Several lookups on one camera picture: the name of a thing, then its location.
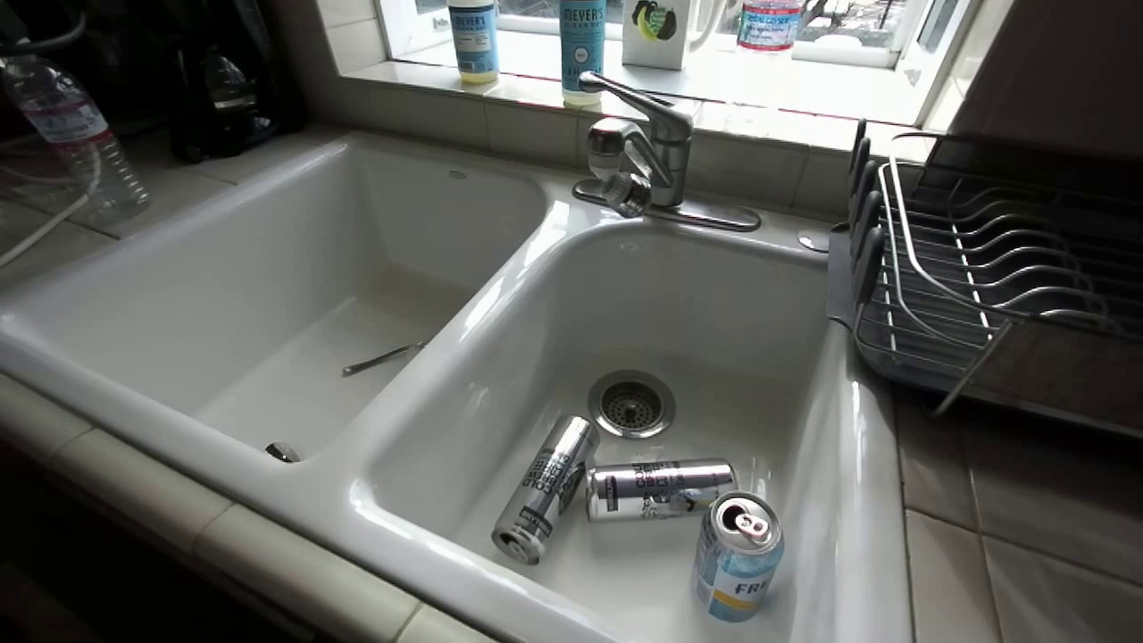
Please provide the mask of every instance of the bottle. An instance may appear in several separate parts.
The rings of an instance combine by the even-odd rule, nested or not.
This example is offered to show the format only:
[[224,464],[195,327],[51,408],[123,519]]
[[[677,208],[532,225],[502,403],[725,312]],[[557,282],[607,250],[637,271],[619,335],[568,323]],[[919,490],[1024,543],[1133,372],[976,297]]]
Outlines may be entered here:
[[40,53],[14,53],[0,60],[2,91],[33,122],[33,128],[64,158],[77,183],[98,170],[84,225],[118,225],[139,214],[151,201],[127,158],[123,153],[105,109],[56,64]]
[[496,0],[450,0],[461,84],[496,83]]
[[546,433],[529,476],[508,499],[492,543],[521,560],[538,563],[546,539],[587,477],[587,464],[601,447],[601,429],[580,414],[560,414]]
[[560,77],[580,91],[580,73],[605,73],[607,0],[560,0]]
[[737,39],[744,51],[788,51],[801,28],[801,0],[744,0]]

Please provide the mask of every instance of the dish rack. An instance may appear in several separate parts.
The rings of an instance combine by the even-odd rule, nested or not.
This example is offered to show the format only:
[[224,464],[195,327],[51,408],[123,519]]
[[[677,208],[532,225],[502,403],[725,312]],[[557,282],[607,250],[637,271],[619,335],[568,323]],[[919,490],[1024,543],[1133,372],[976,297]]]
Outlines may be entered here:
[[1143,439],[1143,203],[852,150],[850,332],[894,383]]

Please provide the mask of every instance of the chrome faucet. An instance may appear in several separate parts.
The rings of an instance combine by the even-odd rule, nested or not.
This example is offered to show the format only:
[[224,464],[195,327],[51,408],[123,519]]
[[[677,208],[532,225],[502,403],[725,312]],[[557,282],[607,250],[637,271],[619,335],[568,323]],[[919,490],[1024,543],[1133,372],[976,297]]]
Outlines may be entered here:
[[607,88],[648,119],[601,119],[589,133],[589,170],[571,194],[605,203],[625,219],[661,219],[707,228],[757,228],[752,210],[711,210],[685,203],[690,115],[674,102],[621,84],[614,77],[583,70],[583,88]]

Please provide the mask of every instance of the white sink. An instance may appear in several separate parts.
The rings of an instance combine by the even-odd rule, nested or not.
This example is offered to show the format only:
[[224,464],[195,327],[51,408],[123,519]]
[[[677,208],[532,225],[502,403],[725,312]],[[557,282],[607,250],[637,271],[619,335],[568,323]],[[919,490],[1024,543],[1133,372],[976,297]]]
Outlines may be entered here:
[[[894,433],[798,242],[820,225],[663,228],[568,187],[332,138],[2,297],[0,366],[508,640],[911,640]],[[343,377],[399,343],[426,347]],[[690,603],[698,515],[580,502],[537,568],[488,543],[555,414],[610,372],[663,383],[674,418],[596,460],[733,460],[777,510],[760,616]]]

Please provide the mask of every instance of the tile countertop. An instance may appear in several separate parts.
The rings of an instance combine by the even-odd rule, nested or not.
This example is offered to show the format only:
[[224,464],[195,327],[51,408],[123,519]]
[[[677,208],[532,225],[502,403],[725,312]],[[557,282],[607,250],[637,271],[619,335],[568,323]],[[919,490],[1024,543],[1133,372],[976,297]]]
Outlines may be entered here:
[[[131,146],[155,190],[127,237],[240,187],[340,128],[314,123],[259,150],[176,165],[159,138]],[[64,225],[0,271],[0,291],[92,254],[113,237]],[[1127,643],[1143,633],[1143,441],[1048,418],[881,387],[905,469],[919,643]],[[64,483],[283,609],[351,640],[486,640],[404,589],[271,525],[0,375],[0,439]]]

